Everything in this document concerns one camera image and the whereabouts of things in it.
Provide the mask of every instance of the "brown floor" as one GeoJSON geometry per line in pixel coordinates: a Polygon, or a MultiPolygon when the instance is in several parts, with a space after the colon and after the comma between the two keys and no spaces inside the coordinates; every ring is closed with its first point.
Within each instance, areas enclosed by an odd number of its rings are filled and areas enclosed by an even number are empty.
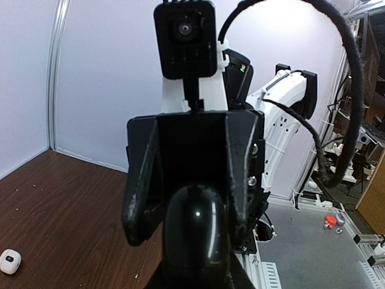
{"type": "Polygon", "coordinates": [[[127,244],[125,181],[52,151],[1,180],[0,251],[15,249],[23,262],[15,275],[0,274],[0,288],[143,288],[161,260],[161,235],[127,244]]]}

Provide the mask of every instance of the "bolt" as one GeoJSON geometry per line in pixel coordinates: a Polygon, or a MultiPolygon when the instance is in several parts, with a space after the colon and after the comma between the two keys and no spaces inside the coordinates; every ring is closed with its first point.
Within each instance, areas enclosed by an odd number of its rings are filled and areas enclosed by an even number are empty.
{"type": "Polygon", "coordinates": [[[252,187],[255,187],[256,184],[257,184],[257,178],[255,176],[249,177],[247,181],[247,185],[252,188],[252,187]]]}
{"type": "Polygon", "coordinates": [[[255,143],[254,145],[253,145],[253,152],[252,152],[252,154],[253,155],[256,155],[258,153],[258,145],[255,143]]]}

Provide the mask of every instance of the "electronic equipment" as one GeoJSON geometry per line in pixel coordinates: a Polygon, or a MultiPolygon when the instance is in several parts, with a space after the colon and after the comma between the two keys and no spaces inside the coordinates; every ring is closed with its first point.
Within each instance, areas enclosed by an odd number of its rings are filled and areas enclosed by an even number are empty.
{"type": "Polygon", "coordinates": [[[253,79],[253,66],[248,58],[234,50],[228,49],[225,53],[230,60],[223,74],[229,108],[234,110],[244,109],[248,90],[253,79]]]}

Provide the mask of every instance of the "white backdrop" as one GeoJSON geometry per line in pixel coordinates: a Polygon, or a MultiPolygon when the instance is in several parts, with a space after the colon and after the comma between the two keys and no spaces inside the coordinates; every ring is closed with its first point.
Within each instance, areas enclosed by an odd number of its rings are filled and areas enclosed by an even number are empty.
{"type": "Polygon", "coordinates": [[[0,179],[48,148],[46,77],[56,5],[0,0],[0,179]]]}
{"type": "MultiPolygon", "coordinates": [[[[127,170],[126,123],[157,114],[161,67],[153,9],[160,0],[72,1],[61,42],[56,124],[57,150],[127,170]]],[[[218,32],[238,1],[214,1],[218,32]]],[[[342,11],[352,0],[335,1],[342,11]]],[[[227,35],[232,49],[253,63],[256,90],[274,76],[277,63],[318,74],[316,128],[334,96],[343,56],[339,34],[326,16],[298,0],[269,0],[249,8],[227,35]]],[[[289,145],[272,192],[290,197],[313,146],[303,128],[289,145]]]]}

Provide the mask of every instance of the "wire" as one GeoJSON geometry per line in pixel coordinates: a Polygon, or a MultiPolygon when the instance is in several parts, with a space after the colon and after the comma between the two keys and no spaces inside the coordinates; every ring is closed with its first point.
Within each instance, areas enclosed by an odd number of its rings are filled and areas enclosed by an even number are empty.
{"type": "MultiPolygon", "coordinates": [[[[253,6],[254,4],[260,3],[264,0],[243,0],[238,6],[233,10],[230,16],[226,19],[220,33],[219,41],[224,42],[224,38],[230,25],[235,20],[235,18],[241,14],[248,7],[253,6]]],[[[319,140],[319,135],[315,129],[308,124],[298,113],[293,109],[288,108],[285,105],[278,104],[274,101],[266,99],[264,101],[270,102],[283,111],[289,113],[291,116],[296,118],[303,126],[305,126],[313,136],[315,141],[315,146],[317,150],[317,159],[319,165],[319,172],[321,174],[321,180],[327,187],[335,187],[341,183],[345,172],[350,164],[350,161],[356,152],[356,143],[359,136],[359,128],[363,119],[363,91],[364,91],[364,78],[363,78],[363,68],[362,62],[357,47],[356,40],[351,32],[351,28],[346,22],[346,19],[340,12],[333,6],[333,4],[327,2],[326,0],[302,0],[303,2],[311,4],[316,10],[325,14],[337,28],[341,38],[342,45],[346,51],[346,58],[348,60],[352,84],[351,84],[351,94],[352,94],[352,103],[351,103],[351,117],[349,122],[349,127],[345,136],[345,145],[343,146],[342,153],[339,158],[339,162],[336,166],[336,172],[334,175],[329,178],[326,174],[325,165],[323,163],[324,156],[322,153],[321,141],[319,140]]]]}

